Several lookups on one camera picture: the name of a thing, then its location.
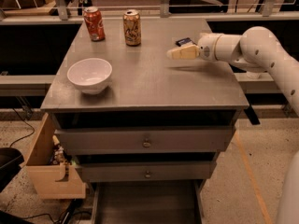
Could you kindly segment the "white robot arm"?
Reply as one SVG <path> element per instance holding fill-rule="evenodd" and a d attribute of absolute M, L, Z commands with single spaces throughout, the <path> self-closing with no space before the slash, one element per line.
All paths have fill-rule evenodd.
<path fill-rule="evenodd" d="M 257 26 L 242 35 L 202 33 L 192 42 L 170 49 L 173 60 L 201 58 L 227 62 L 251 73 L 267 72 L 299 115 L 299 62 L 268 29 Z M 299 224 L 299 152 L 294 155 L 284 179 L 276 224 Z"/>

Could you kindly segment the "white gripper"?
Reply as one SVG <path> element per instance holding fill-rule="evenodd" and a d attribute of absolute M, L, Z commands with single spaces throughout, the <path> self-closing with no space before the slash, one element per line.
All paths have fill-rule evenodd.
<path fill-rule="evenodd" d="M 200 56 L 203 60 L 215 62 L 216 45 L 221 34 L 201 33 L 196 45 L 186 45 L 170 49 L 166 56 L 173 60 L 193 60 Z"/>

